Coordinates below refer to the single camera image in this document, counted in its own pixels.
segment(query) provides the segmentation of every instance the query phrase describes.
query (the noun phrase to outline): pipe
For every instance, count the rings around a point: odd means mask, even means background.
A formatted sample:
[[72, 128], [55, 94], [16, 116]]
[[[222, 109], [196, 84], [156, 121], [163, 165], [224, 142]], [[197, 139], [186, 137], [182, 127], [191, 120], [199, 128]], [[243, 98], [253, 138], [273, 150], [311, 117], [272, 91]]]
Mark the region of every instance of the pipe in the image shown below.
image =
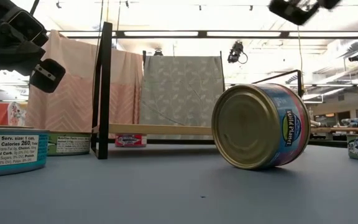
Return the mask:
[[320, 127], [321, 123], [320, 122], [316, 122], [316, 121], [310, 121], [310, 124], [316, 127]]

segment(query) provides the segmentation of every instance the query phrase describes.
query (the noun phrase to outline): ceiling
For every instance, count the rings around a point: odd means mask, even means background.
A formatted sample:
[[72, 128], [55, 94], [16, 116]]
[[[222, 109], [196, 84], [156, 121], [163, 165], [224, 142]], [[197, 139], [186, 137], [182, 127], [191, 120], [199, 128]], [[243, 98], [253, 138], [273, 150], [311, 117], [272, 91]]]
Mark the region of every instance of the ceiling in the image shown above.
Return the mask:
[[[12, 0], [30, 10], [34, 0]], [[101, 0], [40, 0], [35, 17], [47, 30], [97, 30], [100, 25]], [[104, 0], [103, 21], [118, 30], [297, 30], [297, 26], [272, 14], [270, 0]], [[320, 10], [300, 30], [358, 30], [358, 0], [343, 0], [333, 11]], [[96, 39], [80, 40], [96, 44]], [[219, 55], [222, 52], [226, 83], [250, 83], [290, 69], [308, 74], [305, 82], [343, 72], [343, 58], [330, 56], [331, 40], [241, 40], [248, 56], [246, 64], [228, 64], [229, 49], [234, 39], [120, 39], [126, 51], [153, 54], [162, 49], [164, 55]], [[6, 82], [0, 74], [0, 82]], [[10, 82], [23, 82], [13, 75]], [[284, 77], [275, 82], [284, 82]]]

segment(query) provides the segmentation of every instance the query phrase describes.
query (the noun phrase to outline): metal can lid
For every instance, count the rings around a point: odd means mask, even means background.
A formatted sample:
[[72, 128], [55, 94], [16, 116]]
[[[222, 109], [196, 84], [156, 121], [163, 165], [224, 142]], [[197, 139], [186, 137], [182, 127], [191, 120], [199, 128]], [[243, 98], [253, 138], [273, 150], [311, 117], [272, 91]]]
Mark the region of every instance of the metal can lid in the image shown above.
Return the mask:
[[213, 111], [212, 132], [223, 158], [241, 169], [263, 168], [280, 144], [277, 110], [253, 85], [237, 85], [220, 96]]

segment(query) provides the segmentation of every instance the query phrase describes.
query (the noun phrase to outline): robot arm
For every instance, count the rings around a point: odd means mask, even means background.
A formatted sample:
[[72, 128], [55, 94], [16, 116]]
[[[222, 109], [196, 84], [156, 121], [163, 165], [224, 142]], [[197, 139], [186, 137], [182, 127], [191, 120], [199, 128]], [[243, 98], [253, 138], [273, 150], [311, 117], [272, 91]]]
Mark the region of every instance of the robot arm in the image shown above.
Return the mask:
[[31, 75], [30, 83], [52, 93], [65, 69], [52, 59], [41, 61], [48, 41], [44, 26], [9, 0], [0, 0], [0, 70]]
[[272, 0], [268, 8], [272, 13], [300, 26], [314, 16], [320, 7], [333, 9], [340, 1], [318, 0], [309, 9], [304, 11], [298, 6], [301, 0]]

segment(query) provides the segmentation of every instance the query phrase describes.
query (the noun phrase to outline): gray table surface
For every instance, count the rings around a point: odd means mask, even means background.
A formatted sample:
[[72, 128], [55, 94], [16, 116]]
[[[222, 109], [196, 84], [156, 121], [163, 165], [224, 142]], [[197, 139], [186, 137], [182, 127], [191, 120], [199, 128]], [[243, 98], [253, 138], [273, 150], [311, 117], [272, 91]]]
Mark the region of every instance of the gray table surface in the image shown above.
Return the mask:
[[0, 177], [5, 223], [358, 223], [358, 161], [319, 146], [263, 172], [219, 154], [49, 157], [44, 169]]

